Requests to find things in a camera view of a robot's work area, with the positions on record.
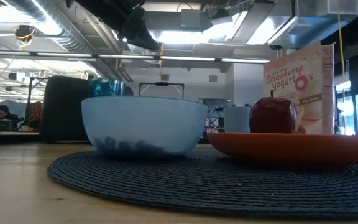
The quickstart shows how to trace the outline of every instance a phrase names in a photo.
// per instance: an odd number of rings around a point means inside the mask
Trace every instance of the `mug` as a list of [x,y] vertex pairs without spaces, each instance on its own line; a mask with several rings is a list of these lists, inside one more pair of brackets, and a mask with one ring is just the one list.
[[249,106],[234,106],[223,109],[224,131],[227,133],[250,133],[248,124]]

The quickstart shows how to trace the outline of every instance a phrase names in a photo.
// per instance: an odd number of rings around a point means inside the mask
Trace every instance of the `apple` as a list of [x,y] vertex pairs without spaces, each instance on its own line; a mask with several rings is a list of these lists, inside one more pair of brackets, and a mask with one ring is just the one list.
[[295,105],[282,98],[265,97],[252,105],[249,127],[252,133],[295,132]]

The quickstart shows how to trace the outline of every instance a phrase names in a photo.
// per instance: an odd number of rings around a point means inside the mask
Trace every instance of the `woven placemat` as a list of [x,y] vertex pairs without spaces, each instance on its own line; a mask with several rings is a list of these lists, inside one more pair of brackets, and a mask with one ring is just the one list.
[[118,161],[96,151],[55,160],[69,186],[145,207],[251,218],[358,220],[358,166],[306,171],[244,165],[214,149],[175,161]]

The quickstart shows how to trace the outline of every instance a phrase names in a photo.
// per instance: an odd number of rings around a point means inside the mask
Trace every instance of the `plate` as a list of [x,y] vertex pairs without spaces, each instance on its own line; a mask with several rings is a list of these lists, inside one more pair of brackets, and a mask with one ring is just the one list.
[[358,164],[358,136],[209,133],[220,152],[258,164]]

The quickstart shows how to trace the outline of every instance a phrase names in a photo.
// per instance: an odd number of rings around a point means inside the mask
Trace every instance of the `table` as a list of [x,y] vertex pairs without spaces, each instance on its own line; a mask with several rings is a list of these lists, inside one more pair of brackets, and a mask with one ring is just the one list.
[[299,223],[211,217],[117,203],[62,186],[48,177],[46,168],[54,159],[92,149],[84,144],[0,145],[0,223]]

